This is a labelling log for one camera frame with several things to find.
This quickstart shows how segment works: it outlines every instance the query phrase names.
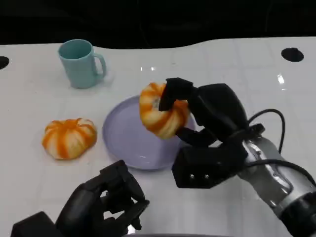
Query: table surface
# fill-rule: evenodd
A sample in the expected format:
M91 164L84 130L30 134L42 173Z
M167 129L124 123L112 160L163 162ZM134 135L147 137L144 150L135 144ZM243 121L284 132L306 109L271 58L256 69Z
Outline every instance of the table surface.
M171 49L95 48L104 56L106 80L90 89L70 87L57 56L59 44L0 45L10 64L0 71L0 235L12 224L45 211L56 220L81 182L113 161L101 136L109 111L149 82L181 77L195 86L227 83L247 114L281 110L286 118L283 156L316 176L314 102L316 38L221 39ZM299 48L305 59L284 60ZM41 146L45 126L55 119L89 118L98 128L96 145L72 162L57 162ZM279 143L280 121L264 115L264 136ZM131 170L151 201L140 233L195 233L236 237L288 237L282 223L245 181L233 178L211 190L175 186L170 170Z

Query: light blue mug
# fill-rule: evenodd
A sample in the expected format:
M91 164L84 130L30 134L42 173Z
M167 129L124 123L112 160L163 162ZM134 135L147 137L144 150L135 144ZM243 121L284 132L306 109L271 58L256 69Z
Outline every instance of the light blue mug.
M72 87L89 88L104 78L106 73L104 58L94 53L90 42L83 39L67 41L60 46L58 53ZM102 74L97 73L94 57L101 62Z

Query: black cable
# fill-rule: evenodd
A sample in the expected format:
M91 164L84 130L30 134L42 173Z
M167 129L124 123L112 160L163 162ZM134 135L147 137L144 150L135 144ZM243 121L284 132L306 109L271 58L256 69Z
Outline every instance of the black cable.
M137 13L137 15L138 15L138 27L139 27L140 34L141 34L147 48L151 48L150 44L147 41L144 29L143 29L140 0L136 0L136 4L137 4L137 11L138 11L138 13Z
M266 114L266 113L276 113L280 116L281 118L281 122L282 122L282 133L281 133L281 139L280 139L280 145L278 147L278 152L281 154L282 152L282 147L283 147L283 143L284 143L284 137L285 137L285 118L283 116L283 114L276 109L266 109L266 110L262 110L258 113L256 113L254 116L252 116L249 120L248 120L248 124L251 124L257 117L259 117L260 115Z
M285 161L285 160L280 160L280 159L263 159L263 160L257 160L254 162L250 162L245 164L244 168L250 168L253 166L258 166L258 165L266 165L266 164L276 164L279 166L284 166L284 167L289 167L292 168L294 170L296 170L297 172L303 174L306 176L306 178L314 185L316 186L316 183L313 179L313 177L311 176L311 174L304 168L300 167L299 165L293 164L291 162Z
M252 123L257 117L265 114L265 113L276 113L280 116L281 118L281 122L282 122L282 133L281 133L281 140L280 140L280 145L278 148L278 152L281 154L282 152L282 147L283 147L283 143L284 143L284 137L285 137L285 118L284 115L276 109L266 109L266 110L262 110L258 113L256 113L254 116L252 116L249 120L248 120L248 124ZM313 177L311 176L311 174L304 168L300 167L299 165L296 165L294 163L285 161L285 160L280 160L280 159L264 159L264 160L257 160L254 162L250 162L250 163L246 163L244 168L250 168L253 166L258 166L258 165L266 165L266 164L276 164L279 166L284 166L284 167L289 167L292 168L294 170L296 170L297 172L303 174L306 176L306 178L314 185L316 186L315 180L313 179Z
M269 17L270 17L273 4L274 4L274 0L270 0L269 6L267 8L267 13L266 13L265 32L268 31Z

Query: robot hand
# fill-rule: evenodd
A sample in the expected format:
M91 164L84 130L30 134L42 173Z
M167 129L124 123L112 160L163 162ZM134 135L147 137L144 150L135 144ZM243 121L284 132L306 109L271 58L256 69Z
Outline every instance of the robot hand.
M204 126L200 132L181 128L176 133L191 145L180 150L172 167L179 188L212 188L238 175L252 185L294 237L316 233L313 178L305 169L285 161L281 149L261 136L263 125L249 126L253 119L247 120L227 85L195 88L180 78L167 79L159 110L169 110L176 99L187 100L197 124ZM281 115L285 129L283 115L273 109L267 111ZM222 142L219 147L208 147L216 140Z
M144 193L120 160L102 169L100 175L79 185L61 211L56 225L40 212L12 229L12 237L121 237L132 225L140 230L139 216L148 206ZM123 211L117 219L104 219L104 212Z

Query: pumpkin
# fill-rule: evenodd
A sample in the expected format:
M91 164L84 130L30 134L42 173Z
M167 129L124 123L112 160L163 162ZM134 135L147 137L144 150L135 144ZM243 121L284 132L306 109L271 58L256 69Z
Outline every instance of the pumpkin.
M159 111L159 102L165 86L165 83L150 83L139 98L143 125L161 139L174 136L180 127L186 125L190 113L185 100L176 100L169 111Z
M42 145L55 159L75 159L94 145L96 134L88 119L52 121L45 129Z

